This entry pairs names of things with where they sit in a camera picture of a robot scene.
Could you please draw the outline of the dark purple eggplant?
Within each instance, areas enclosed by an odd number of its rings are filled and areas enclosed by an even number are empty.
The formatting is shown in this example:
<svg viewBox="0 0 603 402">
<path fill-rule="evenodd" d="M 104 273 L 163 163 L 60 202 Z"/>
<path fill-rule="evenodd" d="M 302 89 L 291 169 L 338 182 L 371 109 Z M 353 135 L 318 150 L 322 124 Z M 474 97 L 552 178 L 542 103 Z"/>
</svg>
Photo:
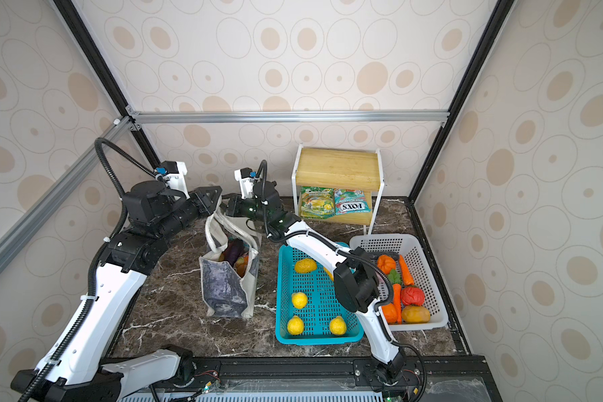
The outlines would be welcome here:
<svg viewBox="0 0 603 402">
<path fill-rule="evenodd" d="M 236 261 L 244 254 L 244 242 L 241 239 L 233 239 L 223 251 L 224 261 L 234 266 Z"/>
</svg>

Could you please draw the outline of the cream canvas grocery bag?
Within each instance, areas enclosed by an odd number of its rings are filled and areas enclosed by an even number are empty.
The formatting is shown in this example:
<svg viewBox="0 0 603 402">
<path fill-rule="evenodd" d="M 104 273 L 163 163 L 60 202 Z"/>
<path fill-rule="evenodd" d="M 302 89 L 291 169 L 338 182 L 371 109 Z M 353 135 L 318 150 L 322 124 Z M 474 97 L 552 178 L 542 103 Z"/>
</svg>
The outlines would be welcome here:
<svg viewBox="0 0 603 402">
<path fill-rule="evenodd" d="M 249 319 L 255 308 L 261 235 L 251 228 L 249 219 L 229 217 L 224 210 L 220 200 L 214 214 L 205 221 L 209 251 L 199 258 L 202 298 L 210 317 Z M 224 261 L 223 251 L 233 239 L 243 240 L 244 254 L 250 257 L 243 278 Z"/>
</svg>

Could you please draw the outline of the orange fruits candy bag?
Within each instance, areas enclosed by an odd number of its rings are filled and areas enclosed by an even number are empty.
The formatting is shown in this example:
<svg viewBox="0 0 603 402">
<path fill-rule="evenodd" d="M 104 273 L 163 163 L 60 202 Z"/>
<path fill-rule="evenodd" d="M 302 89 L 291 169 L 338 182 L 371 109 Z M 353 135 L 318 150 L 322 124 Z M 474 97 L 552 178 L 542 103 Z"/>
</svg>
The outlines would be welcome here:
<svg viewBox="0 0 603 402">
<path fill-rule="evenodd" d="M 240 256 L 237 261 L 234 263 L 234 269 L 239 277 L 243 278 L 248 269 L 248 265 L 250 262 L 250 257 L 248 254 L 244 254 Z"/>
</svg>

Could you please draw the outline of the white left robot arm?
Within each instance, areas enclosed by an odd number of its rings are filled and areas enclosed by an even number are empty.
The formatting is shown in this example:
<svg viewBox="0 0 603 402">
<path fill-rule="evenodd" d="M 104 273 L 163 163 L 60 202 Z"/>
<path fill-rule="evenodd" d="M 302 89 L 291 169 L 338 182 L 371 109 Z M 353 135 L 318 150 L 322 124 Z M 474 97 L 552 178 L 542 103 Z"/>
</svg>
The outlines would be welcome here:
<svg viewBox="0 0 603 402">
<path fill-rule="evenodd" d="M 211 216 L 222 189 L 188 190 L 184 165 L 167 161 L 150 172 L 151 180 L 125 191 L 104 147 L 140 164 L 114 142 L 95 140 L 95 153 L 118 192 L 122 212 L 90 263 L 87 292 L 62 335 L 35 368 L 13 378 L 11 388 L 23 401 L 117 401 L 164 380 L 186 384 L 194 373 L 192 353 L 174 346 L 119 363 L 102 359 L 173 238 Z"/>
</svg>

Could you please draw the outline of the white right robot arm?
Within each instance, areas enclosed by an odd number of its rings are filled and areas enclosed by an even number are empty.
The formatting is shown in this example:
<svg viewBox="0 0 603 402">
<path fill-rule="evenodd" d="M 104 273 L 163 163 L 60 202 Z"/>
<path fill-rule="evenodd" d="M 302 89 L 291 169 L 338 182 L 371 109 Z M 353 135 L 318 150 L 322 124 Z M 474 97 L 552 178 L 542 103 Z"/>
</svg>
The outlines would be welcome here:
<svg viewBox="0 0 603 402">
<path fill-rule="evenodd" d="M 337 301 L 353 313 L 370 343 L 375 373 L 384 385 L 393 385 L 403 376 L 406 353 L 419 362 L 421 382 L 427 380 L 425 361 L 413 345 L 400 343 L 390 330 L 382 308 L 394 301 L 395 291 L 388 276 L 373 263 L 362 248 L 340 246 L 316 232 L 302 218 L 274 201 L 230 194 L 221 204 L 229 217 L 246 218 L 263 224 L 266 238 L 304 252 L 333 276 Z"/>
</svg>

